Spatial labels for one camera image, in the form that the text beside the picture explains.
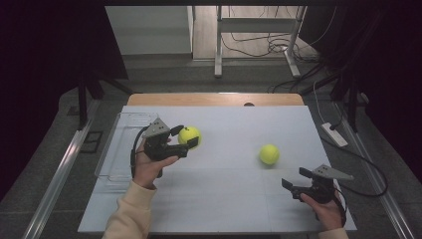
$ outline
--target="wooden table edge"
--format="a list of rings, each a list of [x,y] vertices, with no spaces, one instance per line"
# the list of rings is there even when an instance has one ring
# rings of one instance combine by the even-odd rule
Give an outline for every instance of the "wooden table edge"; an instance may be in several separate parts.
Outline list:
[[[190,106],[190,107],[242,107],[254,106],[304,106],[298,94],[247,94],[247,93],[159,93],[133,94],[128,106]]]

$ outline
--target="yellow tennis ball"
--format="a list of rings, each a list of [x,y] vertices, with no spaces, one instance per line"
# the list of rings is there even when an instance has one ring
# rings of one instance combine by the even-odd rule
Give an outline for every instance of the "yellow tennis ball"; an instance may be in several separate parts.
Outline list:
[[[199,146],[199,144],[201,143],[202,136],[201,136],[201,132],[199,131],[198,128],[196,128],[194,126],[187,126],[187,127],[184,127],[179,132],[179,136],[178,136],[177,139],[178,139],[179,143],[181,143],[181,144],[187,143],[187,144],[189,144],[189,149],[193,149],[193,148]]]
[[[279,149],[273,144],[266,144],[261,147],[260,158],[265,164],[272,165],[279,160]]]

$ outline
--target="sleeve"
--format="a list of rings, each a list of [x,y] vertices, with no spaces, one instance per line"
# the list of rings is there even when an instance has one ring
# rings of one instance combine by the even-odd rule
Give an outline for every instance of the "sleeve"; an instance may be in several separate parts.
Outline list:
[[[318,234],[319,239],[348,239],[344,228],[338,228],[330,231],[320,232]]]
[[[126,194],[117,201],[117,211],[108,219],[103,238],[146,238],[151,218],[150,205],[155,191],[132,181]]]

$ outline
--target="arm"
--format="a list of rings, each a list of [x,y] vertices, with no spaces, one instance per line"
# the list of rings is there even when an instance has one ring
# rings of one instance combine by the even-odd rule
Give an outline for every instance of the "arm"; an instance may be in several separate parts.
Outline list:
[[[341,225],[341,215],[334,201],[327,204],[319,204],[306,194],[301,194],[302,200],[309,205],[316,213],[324,228],[318,234],[319,239],[348,239],[344,228]]]
[[[136,155],[136,169],[133,181],[126,194],[117,201],[118,209],[108,219],[103,238],[146,238],[151,218],[151,200],[156,188],[153,184],[158,172],[177,161],[171,156],[161,161],[151,161],[143,153],[144,141]]]

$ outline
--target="hand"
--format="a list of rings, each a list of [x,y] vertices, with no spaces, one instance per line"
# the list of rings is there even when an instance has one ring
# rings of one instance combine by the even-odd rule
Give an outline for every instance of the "hand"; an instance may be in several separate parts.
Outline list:
[[[170,156],[161,161],[152,161],[144,152],[143,145],[145,144],[145,139],[140,144],[139,148],[136,150],[136,162],[135,162],[135,173],[133,182],[137,185],[144,187],[146,189],[155,189],[153,184],[154,179],[157,177],[159,171],[168,165],[176,162],[178,156]]]
[[[337,191],[335,196],[340,200]],[[340,209],[334,201],[320,204],[304,193],[301,193],[301,199],[314,210],[325,231],[342,227]]]

